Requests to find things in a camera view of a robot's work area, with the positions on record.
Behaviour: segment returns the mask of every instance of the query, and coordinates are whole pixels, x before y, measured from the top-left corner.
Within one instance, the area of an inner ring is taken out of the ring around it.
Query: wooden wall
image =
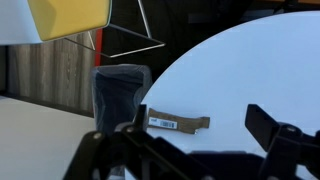
[[[91,47],[88,33],[69,37]],[[91,69],[94,52],[61,39],[9,47],[8,92],[92,111]]]

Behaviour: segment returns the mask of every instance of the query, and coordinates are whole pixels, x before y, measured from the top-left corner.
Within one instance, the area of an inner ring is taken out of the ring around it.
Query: metal stand
[[[93,45],[93,41],[92,41],[92,37],[91,37],[91,34],[89,33],[89,38],[90,38],[90,41],[91,41],[91,44],[92,44],[92,48],[88,47],[88,46],[85,46],[81,43],[78,43],[74,40],[71,40],[69,38],[65,38],[65,40],[67,41],[70,41],[72,43],[75,43],[79,46],[82,46],[86,49],[89,49],[91,51],[94,51],[95,53],[97,54],[100,54],[101,56],[105,56],[107,58],[116,58],[116,57],[120,57],[120,56],[125,56],[125,55],[128,55],[128,54],[133,54],[133,53],[137,53],[137,52],[142,52],[142,51],[147,51],[147,50],[150,50],[150,49],[155,49],[155,48],[160,48],[160,47],[164,47],[165,46],[165,43],[164,42],[161,42],[161,41],[158,41],[156,39],[153,39],[152,38],[152,35],[151,35],[151,32],[150,32],[150,28],[149,28],[149,24],[148,24],[148,20],[147,20],[147,17],[145,15],[145,11],[144,11],[144,7],[143,7],[143,4],[142,4],[142,1],[141,0],[138,0],[138,3],[139,3],[139,8],[140,8],[140,12],[142,14],[142,19],[143,19],[143,23],[144,23],[144,26],[145,26],[145,29],[146,29],[146,33],[147,33],[147,36],[143,35],[143,34],[139,34],[139,33],[136,33],[134,31],[131,31],[129,29],[126,29],[126,28],[123,28],[123,27],[120,27],[120,26],[117,26],[117,25],[114,25],[114,24],[109,24],[107,27],[109,28],[114,28],[114,29],[117,29],[119,31],[122,31],[122,32],[126,32],[126,33],[129,33],[129,34],[132,34],[134,36],[138,36],[138,37],[141,37],[141,38],[144,38],[144,39],[147,39],[147,40],[150,40],[152,42],[155,42],[157,43],[157,45],[154,45],[154,46],[149,46],[149,47],[146,47],[146,48],[141,48],[141,49],[136,49],[136,50],[132,50],[132,51],[127,51],[127,52],[123,52],[123,53],[118,53],[118,54],[113,54],[113,55],[108,55],[108,54],[105,54],[105,53],[102,53],[102,52],[98,52],[95,50],[95,47]]]

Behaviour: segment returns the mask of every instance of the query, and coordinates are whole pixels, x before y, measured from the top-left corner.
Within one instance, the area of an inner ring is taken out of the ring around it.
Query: black metal frame
[[[86,134],[64,179],[105,179],[120,165],[136,179],[300,179],[297,164],[320,177],[320,131],[315,137],[303,134],[295,126],[277,123],[257,105],[248,106],[245,125],[268,152],[266,158],[245,152],[185,154],[144,132],[145,112],[141,105],[133,124],[110,137],[97,131]]]

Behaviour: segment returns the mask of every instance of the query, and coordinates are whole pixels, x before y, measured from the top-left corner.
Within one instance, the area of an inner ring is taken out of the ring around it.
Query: white surface
[[[0,45],[41,43],[27,0],[0,0]]]
[[[171,65],[143,100],[157,111],[210,116],[189,135],[148,129],[185,152],[244,150],[265,155],[244,126],[249,103],[314,135],[320,129],[320,13],[271,16],[226,30]],[[298,175],[312,179],[305,168]]]
[[[0,96],[0,179],[62,179],[92,118]]]

